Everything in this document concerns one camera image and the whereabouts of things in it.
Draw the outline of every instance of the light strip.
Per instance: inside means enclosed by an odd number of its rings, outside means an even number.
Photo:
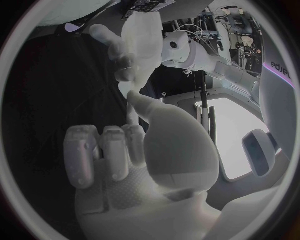
[[[293,84],[293,82],[288,79],[287,77],[277,73],[276,71],[274,71],[272,69],[272,67],[270,67],[268,64],[266,64],[265,62],[262,64],[266,69],[268,69],[270,72],[272,72],[273,74],[277,75],[278,77],[280,77],[282,80],[284,80],[285,82],[287,82],[289,85],[291,85],[293,88],[295,88],[295,85]]]

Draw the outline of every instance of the purple light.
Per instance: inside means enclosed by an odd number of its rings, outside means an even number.
[[[287,82],[289,85],[291,85],[293,88],[295,88],[295,85],[293,84],[293,82],[287,78],[286,76],[279,74],[278,72],[275,72],[272,67],[270,67],[268,64],[266,64],[265,62],[262,64],[266,69],[268,69],[270,72],[272,72],[273,74],[277,75],[278,77],[280,77],[282,80],[284,80],[285,82]]]

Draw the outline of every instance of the wire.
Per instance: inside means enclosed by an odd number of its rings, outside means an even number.
[[[200,37],[200,36],[197,35],[196,33],[191,32],[191,31],[188,31],[188,30],[178,30],[178,29],[176,30],[176,32],[187,32],[187,33],[190,33],[190,34],[195,35],[197,38],[200,38],[203,42],[205,42],[205,43],[207,44],[207,46],[208,46],[208,47],[209,47],[209,48],[210,48],[210,49],[211,49],[218,57],[220,57],[220,58],[222,58],[222,59],[225,59],[227,62],[231,63],[232,65],[236,66],[237,68],[239,68],[239,69],[241,69],[241,70],[244,70],[244,71],[246,71],[246,72],[249,72],[249,73],[261,75],[261,73],[259,73],[259,72],[254,72],[254,71],[246,70],[246,69],[242,68],[241,66],[239,66],[238,64],[236,64],[235,62],[232,62],[232,61],[228,60],[227,58],[225,58],[225,57],[219,55],[219,53],[218,53],[214,48],[212,48],[212,47],[210,46],[210,44],[208,44],[202,37]]]

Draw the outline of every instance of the person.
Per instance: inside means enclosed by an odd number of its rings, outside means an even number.
[[[245,17],[243,9],[240,8],[238,10],[240,18],[241,18],[243,24],[236,24],[235,23],[235,19],[232,16],[230,10],[228,10],[226,8],[222,8],[222,11],[227,15],[227,18],[228,18],[228,20],[230,22],[230,25],[231,25],[232,29],[235,30],[237,33],[240,33],[240,34],[250,34],[250,35],[253,33],[253,30],[252,30],[252,27],[250,25],[250,22]]]

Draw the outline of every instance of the white robotic arm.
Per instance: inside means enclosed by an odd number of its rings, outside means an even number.
[[[169,68],[190,71],[203,70],[207,75],[227,80],[245,90],[259,104],[259,86],[257,78],[246,71],[228,65],[228,61],[211,56],[206,49],[194,40],[189,40],[184,31],[168,32],[163,40],[162,65]]]

